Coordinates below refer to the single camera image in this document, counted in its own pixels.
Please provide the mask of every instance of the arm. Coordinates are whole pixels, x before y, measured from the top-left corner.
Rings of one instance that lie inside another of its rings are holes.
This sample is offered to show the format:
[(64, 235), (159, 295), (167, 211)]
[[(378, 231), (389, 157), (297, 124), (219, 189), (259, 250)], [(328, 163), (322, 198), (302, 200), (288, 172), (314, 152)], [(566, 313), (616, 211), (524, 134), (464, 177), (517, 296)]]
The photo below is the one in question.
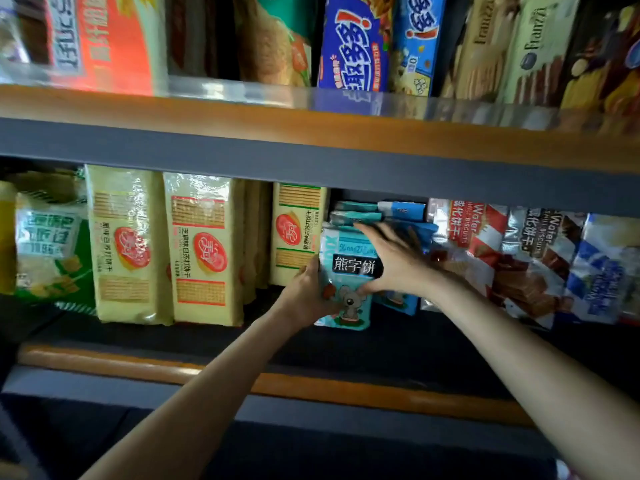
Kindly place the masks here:
[(264, 316), (81, 480), (199, 478), (267, 361), (298, 330), (339, 310), (339, 303), (320, 297), (318, 261), (313, 258)]
[(384, 272), (358, 292), (427, 298), (464, 333), (569, 464), (585, 478), (640, 478), (640, 408), (450, 274), (428, 266), (387, 225), (358, 226)]

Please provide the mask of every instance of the person's left hand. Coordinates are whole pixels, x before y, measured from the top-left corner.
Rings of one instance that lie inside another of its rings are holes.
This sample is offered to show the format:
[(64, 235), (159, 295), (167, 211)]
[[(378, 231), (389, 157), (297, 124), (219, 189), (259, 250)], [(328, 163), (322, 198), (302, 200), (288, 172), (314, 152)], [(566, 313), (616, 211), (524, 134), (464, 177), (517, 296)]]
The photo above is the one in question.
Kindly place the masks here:
[(269, 311), (279, 320), (289, 322), (293, 333), (342, 309), (340, 302), (322, 297), (318, 268), (318, 256), (313, 256), (306, 266), (300, 268)]

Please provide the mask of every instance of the forearm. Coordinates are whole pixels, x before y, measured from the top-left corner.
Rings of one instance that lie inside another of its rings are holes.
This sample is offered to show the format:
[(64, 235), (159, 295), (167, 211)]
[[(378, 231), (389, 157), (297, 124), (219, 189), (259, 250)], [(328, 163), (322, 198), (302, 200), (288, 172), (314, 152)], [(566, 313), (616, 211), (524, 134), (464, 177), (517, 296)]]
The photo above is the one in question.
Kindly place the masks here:
[(590, 479), (640, 477), (636, 403), (473, 290), (429, 279), (429, 296), (574, 468)]
[(272, 355), (292, 336), (273, 312), (107, 452), (83, 480), (196, 479)]

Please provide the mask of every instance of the red and white striped package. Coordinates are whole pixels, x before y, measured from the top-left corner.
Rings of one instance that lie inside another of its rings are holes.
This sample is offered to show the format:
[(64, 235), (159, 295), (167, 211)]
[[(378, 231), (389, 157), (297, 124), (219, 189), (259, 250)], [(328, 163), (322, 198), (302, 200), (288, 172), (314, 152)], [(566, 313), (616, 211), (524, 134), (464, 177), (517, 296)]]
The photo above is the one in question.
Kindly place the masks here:
[[(438, 226), (430, 259), (489, 296), (507, 227), (508, 207), (466, 200), (429, 199), (428, 220)], [(437, 310), (423, 299), (420, 308)]]

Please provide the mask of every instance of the hand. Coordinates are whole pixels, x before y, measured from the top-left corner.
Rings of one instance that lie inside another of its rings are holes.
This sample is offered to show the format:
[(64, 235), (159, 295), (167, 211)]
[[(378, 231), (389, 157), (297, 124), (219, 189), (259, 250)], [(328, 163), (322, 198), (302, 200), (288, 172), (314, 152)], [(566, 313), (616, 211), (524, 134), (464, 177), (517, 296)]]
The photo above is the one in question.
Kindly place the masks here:
[(340, 302), (322, 298), (318, 268), (318, 256), (313, 256), (306, 266), (300, 268), (269, 311), (278, 319), (290, 323), (293, 333), (312, 325), (318, 318), (336, 314), (342, 309)]
[[(354, 227), (369, 238), (385, 268), (380, 278), (358, 288), (359, 294), (368, 295), (388, 290), (427, 298), (424, 297), (424, 290), (428, 281), (440, 273), (427, 264), (420, 252), (412, 249), (384, 222), (375, 227), (357, 222)], [(420, 243), (414, 232), (411, 237), (419, 249)]]

